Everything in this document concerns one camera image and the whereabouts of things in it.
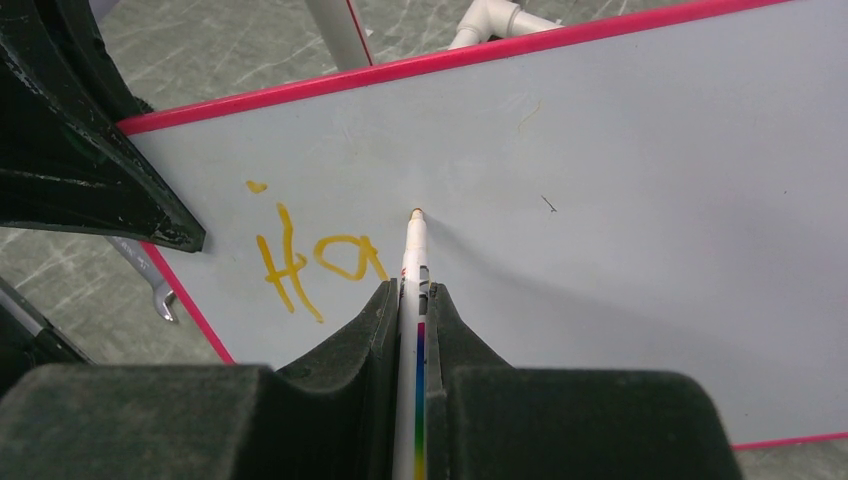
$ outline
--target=white pipe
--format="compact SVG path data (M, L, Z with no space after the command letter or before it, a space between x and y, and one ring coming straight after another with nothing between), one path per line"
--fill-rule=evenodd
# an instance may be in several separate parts
M373 65L353 0L306 0L306 7L340 72Z
M559 27L522 12L520 6L507 0L473 0L459 21L448 50L486 42L492 35L509 38Z
M512 20L509 33L511 37L517 37L519 35L527 35L528 33L553 30L559 27L561 27L561 25L557 25L556 23L545 20L544 18L530 15L527 12L518 12L518 15L516 15Z

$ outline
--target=yellow letter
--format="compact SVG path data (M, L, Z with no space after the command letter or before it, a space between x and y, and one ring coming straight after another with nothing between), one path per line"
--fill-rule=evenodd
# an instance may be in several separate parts
M324 260L324 249L327 248L327 245L331 243L337 242L347 242L359 247L359 264L356 267L355 273L349 273L336 265ZM365 276L365 269L368 267L366 262L371 262L371 265L374 266L374 270L377 271L377 276L380 277L380 280L388 280L389 276L386 275L386 271L383 270L383 266L380 264L380 259L377 258L377 249L371 245L371 240L365 235L356 238L351 235L334 235L332 237L323 238L315 244L315 250L312 252L313 256L315 256L315 261L318 262L324 268L332 270L342 277L348 280L362 280L362 277Z
M315 320L318 320L319 323L323 323L324 317L321 316L321 313L318 312L318 310L312 305L312 302L309 301L309 298L307 298L306 293L303 291L303 285L300 284L300 278L297 276L297 272L306 266L306 257L298 253L297 262L294 261L295 254L292 251L294 227L292 226L289 212L286 210L285 205L277 203L277 213L279 213L280 220L283 222L283 261L285 262L286 268L285 270L277 270L277 267L274 265L274 259L271 257L271 252L268 250L268 242L265 241L265 237L262 235L257 235L256 244L259 246L259 252L262 253L262 260L265 262L265 268L268 270L268 276L265 277L265 281L276 287L277 294L280 295L283 303L286 304L286 308L289 312L294 313L294 305L292 305L291 300L289 299L288 294L286 294L286 290L283 288L282 284L283 277L289 277L291 279L292 286L294 286L294 291L297 293L300 301L303 302L306 309L315 316Z

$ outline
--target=yellow ink mark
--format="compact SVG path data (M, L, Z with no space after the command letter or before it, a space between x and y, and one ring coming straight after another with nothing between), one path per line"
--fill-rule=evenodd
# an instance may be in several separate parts
M346 272L338 266L324 260L324 249L327 248L327 245L338 242L347 242L359 248L359 263L356 266L355 273ZM377 249L371 245L371 240L365 235L359 238L352 235L333 235L331 237L323 238L315 244L315 250L313 250L312 255L315 257L315 261L318 262L319 265L338 273L348 280L362 280L362 277L365 276L365 270L368 268L368 262L371 262L371 265L374 266L374 270L377 271L377 276L380 277L380 280L386 281L389 279L389 276L386 275L386 271L383 270L383 265L380 264L380 259L377 258Z
M262 193L268 189L268 184L256 183L253 180L248 180L245 185L247 185L247 188L249 188L253 193Z
M277 270L277 267L274 265L274 260L271 257L271 252L268 250L268 243L265 241L265 237L257 235L256 244L259 246L259 251L262 253L262 260L265 262L265 268L268 270L268 276L265 277L265 281L274 285L277 289L277 293L283 300L283 303L286 304L286 308L288 308L290 313L293 313L294 305L292 305L291 300L289 299L288 294L286 294L285 288L282 284L283 277L289 277L295 293L298 298L300 298L300 301L306 309L312 313L315 320L318 320L319 323L324 323L324 317L321 316L321 313L312 305L312 302L309 301L309 298L306 296L306 292L303 291L303 285L300 283L300 278L297 276L297 272L306 266L306 257L298 253L297 262L294 261L295 254L292 251L294 227L292 227L289 212L286 210L285 205L277 203L277 213L280 215L280 220L283 222L283 261L285 262L286 268L285 270Z
M541 109L542 109L542 101L539 100L539 103L536 104L536 108L532 112L530 112L530 115L527 115L526 117L524 117L523 120L521 120L521 122L519 122L518 133L521 133L521 126L524 125L524 123L526 123L527 120L530 120L531 118L533 118L533 115L536 115L537 113L539 113L539 110L541 110Z

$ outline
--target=gray floor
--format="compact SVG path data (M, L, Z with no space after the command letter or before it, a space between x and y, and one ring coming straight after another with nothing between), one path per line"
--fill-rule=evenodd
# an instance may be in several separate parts
M444 48L470 0L358 0L379 62ZM564 25L677 0L526 0ZM164 109L333 72L303 0L122 0L102 22L136 95ZM217 362L182 307L158 318L149 287L105 240L0 229L0 276L103 363ZM738 455L749 479L848 479L848 441Z

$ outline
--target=yellow dot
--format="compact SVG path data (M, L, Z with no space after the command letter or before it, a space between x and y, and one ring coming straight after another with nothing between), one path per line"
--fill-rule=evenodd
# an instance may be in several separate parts
M250 191L253 192L253 193L262 193L268 188L267 184L256 183L253 180L248 180L246 185L247 185L247 188L249 188Z

